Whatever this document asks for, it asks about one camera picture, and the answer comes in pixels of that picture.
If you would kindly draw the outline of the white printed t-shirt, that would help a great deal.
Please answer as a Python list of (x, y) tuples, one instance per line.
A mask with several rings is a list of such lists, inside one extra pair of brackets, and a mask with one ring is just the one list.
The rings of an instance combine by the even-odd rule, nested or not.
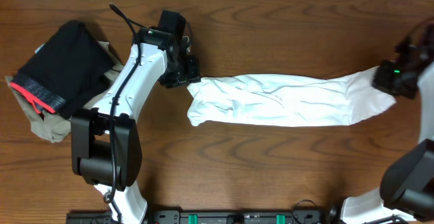
[(249, 74), (204, 77), (188, 86), (193, 97), (187, 117), (261, 126), (350, 126), (379, 115), (396, 100), (372, 87), (377, 68), (333, 79)]

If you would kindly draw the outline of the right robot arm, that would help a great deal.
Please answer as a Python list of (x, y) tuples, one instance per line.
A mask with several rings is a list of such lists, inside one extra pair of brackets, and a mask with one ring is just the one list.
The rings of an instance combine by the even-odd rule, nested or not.
[(384, 61), (373, 86), (392, 95), (421, 97), (419, 142), (386, 170), (379, 188), (344, 200), (328, 223), (409, 223), (433, 220), (433, 45), (401, 44)]

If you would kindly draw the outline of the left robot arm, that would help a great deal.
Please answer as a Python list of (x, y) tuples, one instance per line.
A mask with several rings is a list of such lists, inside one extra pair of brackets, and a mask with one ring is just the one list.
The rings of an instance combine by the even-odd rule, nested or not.
[(102, 212), (70, 212), (67, 223), (143, 223), (148, 203), (137, 177), (142, 149), (137, 120), (156, 82), (175, 88), (200, 80), (184, 27), (142, 27), (112, 86), (71, 118), (72, 167), (108, 204)]

